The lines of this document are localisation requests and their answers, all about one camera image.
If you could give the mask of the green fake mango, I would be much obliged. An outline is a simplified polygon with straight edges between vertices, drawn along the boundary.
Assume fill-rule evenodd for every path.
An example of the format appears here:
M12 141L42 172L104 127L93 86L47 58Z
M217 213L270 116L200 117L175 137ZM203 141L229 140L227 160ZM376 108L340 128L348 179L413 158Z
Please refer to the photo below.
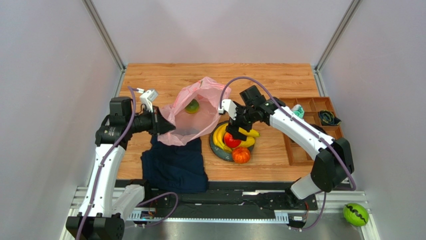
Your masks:
M196 99L193 99L185 108L184 110L188 114L196 114L200 109L200 104Z

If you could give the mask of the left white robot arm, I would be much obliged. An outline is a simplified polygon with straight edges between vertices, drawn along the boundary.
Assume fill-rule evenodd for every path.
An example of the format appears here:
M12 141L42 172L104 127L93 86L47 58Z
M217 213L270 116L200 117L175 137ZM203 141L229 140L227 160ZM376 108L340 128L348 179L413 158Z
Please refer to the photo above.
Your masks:
M129 184L113 201L119 166L133 134L148 132L159 136L175 130L153 105L153 97L140 97L142 112L130 97L114 97L109 114L95 133L95 156L88 189L77 216L69 216L66 230L76 240L121 240L125 221L134 208L145 199L147 182Z

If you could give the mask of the yellow banana bunch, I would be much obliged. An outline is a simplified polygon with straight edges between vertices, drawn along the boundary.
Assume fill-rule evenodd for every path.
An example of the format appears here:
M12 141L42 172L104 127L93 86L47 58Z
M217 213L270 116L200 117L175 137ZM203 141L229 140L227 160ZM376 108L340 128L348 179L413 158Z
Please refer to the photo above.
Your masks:
M224 137L224 134L226 132L227 125L228 125L227 122L218 125L216 130L214 130L213 133L212 133L212 140L213 140L213 144L216 147L218 147L219 149L221 149L221 150L223 150L227 153L231 153L235 148L230 148L230 147L226 146L223 142L223 137ZM254 129L247 131L247 130L240 127L239 131L241 133L243 133L244 135L254 137L255 139L259 138L261 136L260 133L256 130L254 130Z

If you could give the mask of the orange fake fruit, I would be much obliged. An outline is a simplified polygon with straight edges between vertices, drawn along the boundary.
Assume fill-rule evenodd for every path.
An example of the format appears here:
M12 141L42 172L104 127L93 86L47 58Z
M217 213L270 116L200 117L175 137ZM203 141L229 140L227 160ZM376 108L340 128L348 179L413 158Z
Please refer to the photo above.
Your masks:
M231 153L232 159L237 164L246 164L251 159L251 152L247 147L237 147Z

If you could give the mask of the yellow fake starfruit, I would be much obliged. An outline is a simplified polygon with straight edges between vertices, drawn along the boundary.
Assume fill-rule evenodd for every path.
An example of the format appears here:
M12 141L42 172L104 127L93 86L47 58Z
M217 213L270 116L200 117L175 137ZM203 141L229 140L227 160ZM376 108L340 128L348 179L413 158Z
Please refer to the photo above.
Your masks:
M246 140L242 140L239 147L250 148L256 143L256 139L252 136L247 136Z

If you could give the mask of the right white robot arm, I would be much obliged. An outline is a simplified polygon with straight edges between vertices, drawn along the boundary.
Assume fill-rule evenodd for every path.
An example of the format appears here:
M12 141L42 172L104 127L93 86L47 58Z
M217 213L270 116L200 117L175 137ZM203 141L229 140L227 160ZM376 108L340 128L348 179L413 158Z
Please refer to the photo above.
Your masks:
M253 85L240 96L243 105L220 98L219 114L229 115L227 132L235 139L245 140L240 129L250 130L254 123L263 122L292 139L313 160L311 172L294 181L286 190L293 199L303 200L318 192L329 193L343 180L353 180L355 170L351 145L344 137L334 138L298 117L280 99L266 99Z

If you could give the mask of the red yellow fake apple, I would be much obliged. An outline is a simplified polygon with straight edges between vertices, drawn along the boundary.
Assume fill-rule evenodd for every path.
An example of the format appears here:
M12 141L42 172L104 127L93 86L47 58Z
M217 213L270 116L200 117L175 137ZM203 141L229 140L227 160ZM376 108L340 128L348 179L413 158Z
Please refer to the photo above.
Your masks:
M231 149L237 148L242 143L241 140L234 139L233 136L228 132L225 132L223 136L223 142L227 147Z

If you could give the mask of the pink plastic bag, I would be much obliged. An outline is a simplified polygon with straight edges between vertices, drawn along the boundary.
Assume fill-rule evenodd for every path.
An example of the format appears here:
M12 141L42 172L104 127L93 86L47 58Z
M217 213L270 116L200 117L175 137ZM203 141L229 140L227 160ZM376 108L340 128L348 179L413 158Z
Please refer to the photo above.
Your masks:
M168 146L185 146L188 142L210 134L217 126L221 116L218 107L221 98L227 99L231 88L204 77L196 83L182 88L175 101L160 109L161 114L176 129L157 137ZM185 107L193 100L199 102L199 111L189 114Z

